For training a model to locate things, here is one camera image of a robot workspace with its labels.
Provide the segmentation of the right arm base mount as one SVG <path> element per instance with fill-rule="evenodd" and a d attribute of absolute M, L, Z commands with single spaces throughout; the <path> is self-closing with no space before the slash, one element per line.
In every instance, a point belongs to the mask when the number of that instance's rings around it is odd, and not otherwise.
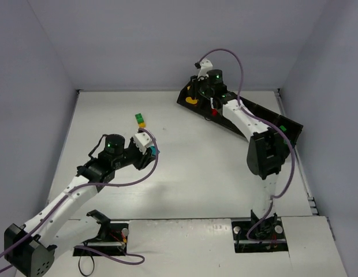
<path fill-rule="evenodd" d="M 235 220 L 231 222 L 233 232 L 234 251 L 237 254 L 244 253 L 272 253 L 288 252 L 288 244 L 285 238 L 284 227 L 281 220 L 277 220 L 271 232 L 264 237 L 257 237 L 255 230 L 247 238 L 247 232 L 252 227 L 250 221 Z"/>

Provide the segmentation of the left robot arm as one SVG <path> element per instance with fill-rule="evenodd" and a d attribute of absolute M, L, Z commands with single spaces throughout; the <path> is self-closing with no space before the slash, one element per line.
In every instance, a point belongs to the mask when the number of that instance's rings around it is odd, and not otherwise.
<path fill-rule="evenodd" d="M 89 240 L 104 241 L 111 232 L 111 220 L 97 210 L 74 226 L 66 226 L 70 217 L 95 197 L 111 181 L 117 170 L 133 165 L 142 170 L 158 164 L 159 150 L 154 136 L 140 128 L 129 144 L 119 134 L 104 134 L 103 150 L 77 167 L 77 173 L 66 188 L 42 211 L 23 225 L 10 225 L 4 233 L 2 256 L 25 276 L 43 276 L 55 259 L 74 246 Z"/>

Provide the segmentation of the yellow oval butterfly brick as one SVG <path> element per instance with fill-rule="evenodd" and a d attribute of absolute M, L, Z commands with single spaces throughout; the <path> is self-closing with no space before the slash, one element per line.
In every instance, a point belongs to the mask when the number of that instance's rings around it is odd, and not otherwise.
<path fill-rule="evenodd" d="M 193 99 L 191 97 L 187 97 L 185 98 L 185 101 L 189 104 L 193 104 L 193 105 L 196 105 L 198 103 L 198 100 L 197 99 Z"/>

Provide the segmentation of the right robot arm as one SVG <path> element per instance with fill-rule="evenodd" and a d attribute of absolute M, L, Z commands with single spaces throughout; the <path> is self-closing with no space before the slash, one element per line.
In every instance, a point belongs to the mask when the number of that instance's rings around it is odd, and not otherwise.
<path fill-rule="evenodd" d="M 229 121 L 247 140 L 247 166 L 260 178 L 251 209 L 249 233 L 260 239 L 273 230 L 277 221 L 274 200 L 283 193 L 277 193 L 276 182 L 293 149 L 291 142 L 272 120 L 256 115 L 240 96 L 228 90 L 219 69 L 200 69 L 190 78 L 185 92 L 185 101 L 196 111 L 211 119 Z"/>

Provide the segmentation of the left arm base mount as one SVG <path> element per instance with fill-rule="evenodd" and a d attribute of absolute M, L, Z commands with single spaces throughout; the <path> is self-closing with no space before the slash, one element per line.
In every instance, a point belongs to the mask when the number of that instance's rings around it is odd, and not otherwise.
<path fill-rule="evenodd" d="M 99 225 L 98 234 L 79 246 L 89 247 L 108 256 L 124 256 L 128 244 L 129 221 L 111 220 L 97 210 L 88 212 L 87 216 Z"/>

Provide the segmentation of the green yellow brick stack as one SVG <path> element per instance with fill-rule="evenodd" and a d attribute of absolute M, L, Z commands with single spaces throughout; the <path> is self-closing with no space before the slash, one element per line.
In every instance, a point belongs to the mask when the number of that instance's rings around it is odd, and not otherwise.
<path fill-rule="evenodd" d="M 145 128 L 146 127 L 146 122 L 142 116 L 141 113 L 138 113 L 135 115 L 135 118 L 136 118 L 136 121 L 137 121 L 137 124 L 138 124 L 138 127 L 139 128 Z"/>

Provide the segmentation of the yellow blue red brick stack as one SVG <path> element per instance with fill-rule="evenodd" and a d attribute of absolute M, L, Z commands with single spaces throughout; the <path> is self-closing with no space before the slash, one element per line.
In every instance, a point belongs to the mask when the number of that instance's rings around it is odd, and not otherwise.
<path fill-rule="evenodd" d="M 151 156 L 157 157 L 157 155 L 159 154 L 159 150 L 155 146 L 150 146 L 150 150 L 151 150 Z"/>

